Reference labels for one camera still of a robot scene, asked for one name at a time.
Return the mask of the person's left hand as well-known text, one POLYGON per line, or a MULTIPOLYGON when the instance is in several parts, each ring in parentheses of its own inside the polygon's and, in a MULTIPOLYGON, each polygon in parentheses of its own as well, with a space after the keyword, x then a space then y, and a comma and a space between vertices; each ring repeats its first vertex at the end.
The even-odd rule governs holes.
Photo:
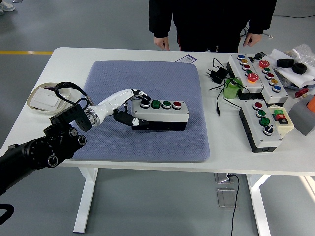
POLYGON ((243 46, 253 47, 262 39, 262 34, 247 33, 243 46))

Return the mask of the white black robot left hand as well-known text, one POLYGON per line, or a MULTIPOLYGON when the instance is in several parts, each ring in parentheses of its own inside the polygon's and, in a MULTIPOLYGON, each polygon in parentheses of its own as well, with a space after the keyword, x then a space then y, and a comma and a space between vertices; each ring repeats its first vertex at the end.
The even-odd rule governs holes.
POLYGON ((127 103, 133 97, 144 99, 146 101, 151 100, 146 93, 138 89, 125 89, 114 93, 98 105, 89 107, 92 117, 94 118, 92 126, 101 125, 105 118, 111 115, 113 115, 115 121, 131 127, 148 125, 148 121, 136 118, 128 112, 118 110, 119 107, 127 103))

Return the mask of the person's right hand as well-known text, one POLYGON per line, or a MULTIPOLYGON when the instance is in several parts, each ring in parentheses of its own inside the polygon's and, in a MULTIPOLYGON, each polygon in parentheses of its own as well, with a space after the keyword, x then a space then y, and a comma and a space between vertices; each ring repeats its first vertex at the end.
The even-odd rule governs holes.
POLYGON ((162 50, 167 50, 169 51, 169 38, 168 37, 163 37, 163 38, 158 38, 158 37, 153 37, 154 44, 158 46, 162 50))

